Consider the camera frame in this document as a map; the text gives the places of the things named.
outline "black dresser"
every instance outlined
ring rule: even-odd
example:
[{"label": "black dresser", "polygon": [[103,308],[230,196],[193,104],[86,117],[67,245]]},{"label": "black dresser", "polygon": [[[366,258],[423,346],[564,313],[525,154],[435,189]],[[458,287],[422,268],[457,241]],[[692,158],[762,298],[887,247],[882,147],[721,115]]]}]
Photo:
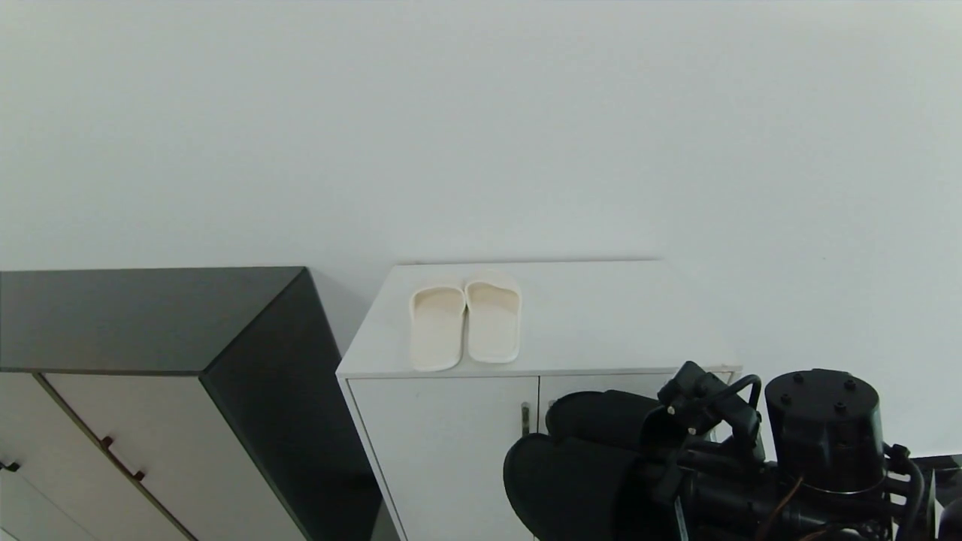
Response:
[{"label": "black dresser", "polygon": [[368,541],[340,360],[304,268],[2,272],[0,487],[82,541]]}]

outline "cabinet top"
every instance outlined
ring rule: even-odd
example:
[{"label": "cabinet top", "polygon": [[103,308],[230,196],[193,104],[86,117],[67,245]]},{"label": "cabinet top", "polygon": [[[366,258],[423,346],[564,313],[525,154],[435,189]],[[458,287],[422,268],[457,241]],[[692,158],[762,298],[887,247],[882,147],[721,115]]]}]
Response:
[{"label": "cabinet top", "polygon": [[[411,293],[432,279],[508,272],[521,286],[520,355],[415,372],[408,354]],[[685,361],[738,369],[732,346],[710,323],[682,276],[663,261],[410,265],[395,267],[367,312],[339,377],[460,377],[670,373]]]},{"label": "cabinet top", "polygon": [[303,270],[0,272],[0,372],[198,374]]}]

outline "black dresser top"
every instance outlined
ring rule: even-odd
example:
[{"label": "black dresser top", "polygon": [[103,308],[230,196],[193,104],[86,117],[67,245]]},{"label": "black dresser top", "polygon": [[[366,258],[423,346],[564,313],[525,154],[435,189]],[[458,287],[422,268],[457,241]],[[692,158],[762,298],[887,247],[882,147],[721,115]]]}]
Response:
[{"label": "black dresser top", "polygon": [[0,272],[0,372],[199,374],[301,272]]}]

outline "slide sandal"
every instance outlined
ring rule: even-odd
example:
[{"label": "slide sandal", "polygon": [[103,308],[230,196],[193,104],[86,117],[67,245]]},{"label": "slide sandal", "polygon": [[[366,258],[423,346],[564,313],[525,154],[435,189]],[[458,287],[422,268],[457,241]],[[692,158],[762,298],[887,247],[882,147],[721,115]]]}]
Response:
[{"label": "slide sandal", "polygon": [[447,370],[461,361],[465,329],[461,280],[436,280],[411,295],[411,363],[419,372]]},{"label": "slide sandal", "polygon": [[510,363],[521,341],[521,287],[499,270],[482,270],[465,286],[468,354],[484,363]]}]

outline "white cabinet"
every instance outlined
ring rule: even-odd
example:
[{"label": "white cabinet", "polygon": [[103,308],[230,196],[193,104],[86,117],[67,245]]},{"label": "white cabinet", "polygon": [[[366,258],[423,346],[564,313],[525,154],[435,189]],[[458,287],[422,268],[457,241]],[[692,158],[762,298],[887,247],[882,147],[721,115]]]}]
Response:
[{"label": "white cabinet", "polygon": [[[411,293],[488,268],[521,287],[518,359],[465,357],[447,371],[415,372]],[[740,370],[663,262],[402,266],[382,286],[338,378],[402,540],[531,541],[504,494],[507,450],[525,430],[543,430],[551,400],[608,389],[654,396],[688,360],[724,380]]]},{"label": "white cabinet", "polygon": [[[503,452],[533,430],[537,377],[351,382],[407,539],[531,541],[501,485]],[[529,411],[525,427],[524,408]]]}]

